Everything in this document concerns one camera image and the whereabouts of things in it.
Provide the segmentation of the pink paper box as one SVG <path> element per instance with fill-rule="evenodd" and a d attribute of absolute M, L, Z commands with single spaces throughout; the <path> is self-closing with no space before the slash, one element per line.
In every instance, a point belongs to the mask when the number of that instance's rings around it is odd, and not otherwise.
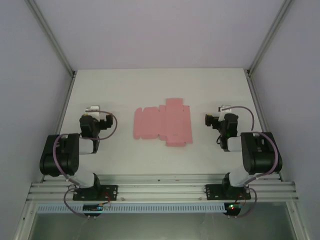
<path fill-rule="evenodd" d="M 134 113 L 133 138 L 160 139 L 167 147 L 193 143 L 191 111 L 182 98 L 168 98 L 165 104 L 138 108 Z"/>

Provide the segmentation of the aluminium table side rail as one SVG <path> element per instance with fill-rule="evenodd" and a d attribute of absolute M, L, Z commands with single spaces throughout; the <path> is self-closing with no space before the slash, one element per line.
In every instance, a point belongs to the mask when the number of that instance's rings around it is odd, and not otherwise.
<path fill-rule="evenodd" d="M 57 119 L 57 123 L 56 123 L 56 126 L 54 128 L 54 133 L 55 134 L 59 134 L 61 132 L 63 121 L 64 121 L 64 118 L 65 118 L 65 114 L 66 114 L 67 107 L 68 107 L 68 104 L 69 104 L 69 101 L 70 101 L 70 97 L 71 97 L 71 93 L 72 93 L 72 90 L 73 90 L 73 86 L 74 86 L 74 83 L 75 83 L 76 75 L 77 75 L 77 71 L 74 71 L 73 75 L 72 75 L 72 78 L 70 80 L 70 83 L 68 85 L 66 96 L 63 99 L 62 109 L 61 109 L 61 111 L 59 113 L 59 116 L 58 116 L 58 119 Z"/>

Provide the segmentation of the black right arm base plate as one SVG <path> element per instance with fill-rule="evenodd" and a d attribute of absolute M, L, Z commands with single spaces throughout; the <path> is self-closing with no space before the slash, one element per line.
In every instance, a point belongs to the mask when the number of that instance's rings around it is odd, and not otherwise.
<path fill-rule="evenodd" d="M 206 184 L 205 193 L 208 201 L 251 199 L 251 194 L 244 187 L 223 186 L 222 184 Z"/>

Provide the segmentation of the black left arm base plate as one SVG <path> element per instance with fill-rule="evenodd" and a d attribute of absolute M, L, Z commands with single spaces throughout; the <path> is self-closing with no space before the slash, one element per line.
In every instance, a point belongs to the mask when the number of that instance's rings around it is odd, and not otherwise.
<path fill-rule="evenodd" d="M 74 191 L 73 201 L 116 201 L 118 197 L 117 185 L 101 185 L 95 187 L 79 188 Z"/>

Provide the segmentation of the aluminium frame post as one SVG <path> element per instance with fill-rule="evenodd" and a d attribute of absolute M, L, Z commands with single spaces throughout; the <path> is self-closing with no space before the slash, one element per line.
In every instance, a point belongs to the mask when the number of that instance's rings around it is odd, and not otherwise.
<path fill-rule="evenodd" d="M 67 72 L 73 76 L 74 75 L 74 70 L 71 67 L 69 61 L 67 60 L 66 55 L 63 52 L 63 49 L 61 48 L 60 44 L 58 43 L 53 31 L 50 28 L 50 25 L 48 21 L 46 20 L 44 14 L 42 13 L 40 7 L 38 6 L 36 0 L 28 0 L 30 3 L 32 9 L 35 12 L 35 16 L 38 18 L 40 22 L 40 26 L 43 28 L 45 35 L 48 38 L 48 41 L 50 45 L 52 46 L 53 50 L 55 51 L 57 57 L 59 58 L 60 62 L 62 65 L 65 67 Z"/>
<path fill-rule="evenodd" d="M 270 47 L 273 39 L 275 38 L 278 30 L 280 29 L 283 21 L 285 20 L 287 14 L 290 11 L 290 8 L 292 7 L 295 0 L 283 0 L 282 4 L 275 16 L 275 18 L 272 21 L 272 24 L 270 25 L 262 43 L 260 44 L 260 47 L 255 54 L 249 68 L 247 69 L 247 74 L 249 77 L 251 77 L 254 72 L 256 71 L 257 67 L 259 66 L 261 60 L 263 59 L 265 53 L 267 52 L 268 48 Z"/>

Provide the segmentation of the aluminium mounting rail beam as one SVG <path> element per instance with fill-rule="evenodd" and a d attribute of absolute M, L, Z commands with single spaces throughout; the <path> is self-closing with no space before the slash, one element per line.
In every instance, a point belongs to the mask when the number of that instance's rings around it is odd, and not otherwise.
<path fill-rule="evenodd" d="M 99 175 L 104 185 L 117 185 L 118 203 L 196 203 L 206 202 L 205 186 L 221 184 L 222 174 Z M 62 177 L 44 177 L 32 183 L 26 200 L 34 203 L 60 203 L 69 183 Z M 282 181 L 278 174 L 261 177 L 250 184 L 260 203 L 296 202 L 295 183 Z"/>

